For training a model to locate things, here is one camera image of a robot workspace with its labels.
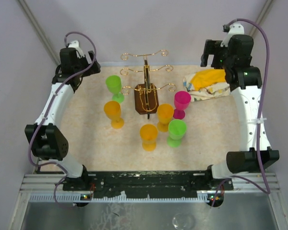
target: gray floor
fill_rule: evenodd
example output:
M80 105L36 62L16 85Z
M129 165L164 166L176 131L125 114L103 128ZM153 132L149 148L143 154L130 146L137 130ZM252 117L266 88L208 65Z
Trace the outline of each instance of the gray floor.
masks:
M63 209L30 203L22 230L277 230L267 196L230 194L219 208L204 203L92 203Z

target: gold metal stand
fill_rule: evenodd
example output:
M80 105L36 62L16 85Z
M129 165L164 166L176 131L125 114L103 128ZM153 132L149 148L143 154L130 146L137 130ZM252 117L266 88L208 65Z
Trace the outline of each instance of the gold metal stand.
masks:
M150 69L150 66L148 65L147 56L153 56L158 53L161 53L162 56L168 55L168 51L162 49L153 54L133 55L133 54L125 53L125 54L122 54L120 57L122 60L127 60L128 56L143 57L144 59L143 70L133 70L130 68L123 68L120 70L120 74L126 76L129 74L129 70L133 72L144 72L144 84L138 84L135 88L131 86L124 86L121 89L121 93L127 95L130 93L129 89L133 89L135 110L139 114L147 114L147 119L149 119L150 114L154 114L157 112L157 108L159 106L157 90L161 90L166 86L170 86L168 88L170 92L174 92L176 90L176 85L173 83L168 83L161 88L157 88L153 83L150 82L149 72L158 71L164 67L165 67L165 70L168 72L171 72L174 69L172 65L164 65L158 69Z

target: white wall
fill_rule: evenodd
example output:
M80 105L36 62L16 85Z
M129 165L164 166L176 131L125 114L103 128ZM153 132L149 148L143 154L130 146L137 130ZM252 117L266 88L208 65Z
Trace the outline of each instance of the white wall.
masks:
M25 173L24 135L46 103L54 64L15 0L0 0L0 230L7 229Z
M95 42L99 62L126 65L123 53L169 57L150 63L200 63L206 39L223 39L222 25L237 17L256 20L265 0L26 0L57 52L62 37L81 31ZM89 44L83 46L89 50Z
M275 1L263 28L270 43L270 68L264 102L266 129L280 160L272 170L277 174L288 203L288 0ZM265 45L260 33L255 38L253 62L264 73Z

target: cloth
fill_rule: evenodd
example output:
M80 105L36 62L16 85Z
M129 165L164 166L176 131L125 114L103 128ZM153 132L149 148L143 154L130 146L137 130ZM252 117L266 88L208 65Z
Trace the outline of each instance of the cloth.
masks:
M229 85L225 81L224 70L208 70L210 71L199 71L195 75L189 74L183 78L183 87L191 95L191 102L228 96L230 94Z

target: pink goblet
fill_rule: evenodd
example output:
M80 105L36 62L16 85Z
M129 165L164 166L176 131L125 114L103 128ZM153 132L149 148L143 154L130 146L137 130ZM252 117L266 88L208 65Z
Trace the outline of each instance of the pink goblet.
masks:
M176 109L174 110L173 118L182 120L186 115L184 110L189 106L190 102L191 96L188 92L177 92L174 96L174 105Z

